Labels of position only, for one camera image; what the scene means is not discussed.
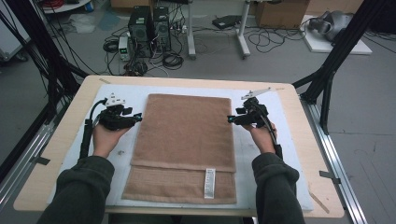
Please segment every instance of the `floor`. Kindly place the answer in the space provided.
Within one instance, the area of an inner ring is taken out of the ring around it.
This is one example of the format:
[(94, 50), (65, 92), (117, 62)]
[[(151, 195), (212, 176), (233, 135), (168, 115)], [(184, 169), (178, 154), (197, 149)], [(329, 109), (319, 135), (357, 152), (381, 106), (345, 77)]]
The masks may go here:
[[(95, 17), (94, 32), (69, 33), (66, 37), (70, 47), (91, 70), (106, 75), (106, 53), (102, 49), (105, 38), (128, 21), (122, 17), (125, 14), (111, 10), (106, 1), (99, 2), (101, 4), (89, 14)], [(61, 13), (60, 20), (66, 21), (70, 13)], [(77, 9), (72, 13), (86, 12)], [(211, 17), (194, 18), (194, 24), (214, 28), (211, 20)], [(254, 25), (252, 18), (248, 22)], [(246, 29), (246, 37), (256, 30)], [(370, 38), (396, 50), (394, 41)], [(259, 52), (254, 44), (248, 42), (251, 56), (243, 60), (233, 32), (206, 31), (195, 33), (198, 54), (196, 60), (191, 60), (184, 45), (185, 36), (182, 35), (180, 40), (183, 44), (180, 54), (185, 59), (182, 67), (178, 70), (153, 68), (145, 76), (292, 83), (318, 70), (328, 55), (310, 52), (303, 40), (287, 39), (283, 45), (267, 53)], [(368, 223), (396, 223), (396, 181), (392, 178), (396, 176), (396, 104), (393, 91), (396, 86), (396, 57), (394, 52), (373, 41), (362, 40), (373, 54), (350, 55), (338, 70), (332, 86), (329, 131)], [(180, 45), (176, 43), (175, 48), (180, 48)], [(85, 65), (78, 64), (91, 73)], [(123, 72), (122, 62), (117, 56), (109, 67), (114, 74)], [(32, 60), (26, 63), (12, 60), (3, 64), (0, 67), (0, 92), (0, 162), (3, 162), (47, 98)], [(40, 216), (39, 213), (13, 209), (13, 201), (20, 189), (21, 185), (0, 212), (2, 223), (32, 223)], [(307, 218), (306, 222), (348, 223), (349, 219)]]

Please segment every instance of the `towel label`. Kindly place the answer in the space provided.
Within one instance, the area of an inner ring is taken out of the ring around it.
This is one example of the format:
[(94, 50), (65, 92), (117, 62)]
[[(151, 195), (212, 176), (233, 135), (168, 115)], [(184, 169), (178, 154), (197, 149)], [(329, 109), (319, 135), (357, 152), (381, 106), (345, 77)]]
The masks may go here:
[(215, 198), (215, 177), (216, 169), (207, 168), (205, 174), (205, 198), (214, 199)]

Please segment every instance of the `tan towel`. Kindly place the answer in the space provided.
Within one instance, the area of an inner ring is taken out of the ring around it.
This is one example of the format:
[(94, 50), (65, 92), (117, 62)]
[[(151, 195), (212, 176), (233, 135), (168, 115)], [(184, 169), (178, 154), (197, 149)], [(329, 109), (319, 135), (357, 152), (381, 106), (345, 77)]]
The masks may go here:
[[(229, 114), (231, 100), (226, 98), (149, 95), (123, 198), (235, 203)], [(206, 168), (217, 170), (214, 200), (204, 200)]]

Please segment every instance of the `wooden table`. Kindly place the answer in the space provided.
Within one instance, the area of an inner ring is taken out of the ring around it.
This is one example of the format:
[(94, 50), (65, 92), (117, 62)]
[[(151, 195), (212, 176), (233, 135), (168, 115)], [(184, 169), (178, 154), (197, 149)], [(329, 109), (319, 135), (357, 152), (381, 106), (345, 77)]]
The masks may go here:
[[(276, 89), (288, 121), (292, 139), (303, 167), (314, 210), (304, 212), (305, 217), (342, 217), (343, 206), (332, 180), (319, 176), (328, 171), (321, 156), (315, 136), (309, 126), (297, 92), (290, 84), (242, 82), (222, 80), (156, 78), (156, 77), (108, 77), (89, 76), (81, 85), (64, 118), (50, 139), (42, 157), (50, 160), (48, 165), (37, 164), (23, 186), (14, 208), (20, 211), (43, 211), (59, 174), (64, 156), (76, 138), (78, 129), (91, 109), (97, 91), (103, 84), (150, 85), (167, 87), (194, 87), (213, 89), (261, 90)], [(140, 213), (206, 216), (256, 216), (255, 210), (224, 211), (214, 209), (175, 209), (109, 206), (108, 213)]]

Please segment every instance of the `person's right hand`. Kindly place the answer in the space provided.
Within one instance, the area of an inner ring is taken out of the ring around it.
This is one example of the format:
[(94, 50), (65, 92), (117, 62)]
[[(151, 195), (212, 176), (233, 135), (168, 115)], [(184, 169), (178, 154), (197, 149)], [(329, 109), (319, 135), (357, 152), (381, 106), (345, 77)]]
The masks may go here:
[(131, 128), (110, 131), (102, 124), (97, 124), (93, 129), (93, 156), (107, 158), (119, 142), (123, 134)]
[[(275, 130), (275, 124), (271, 123), (273, 129)], [(248, 130), (253, 138), (254, 143), (259, 148), (260, 153), (271, 152), (275, 153), (274, 143), (271, 138), (271, 134), (267, 127), (256, 128), (252, 125), (243, 125), (243, 127)]]

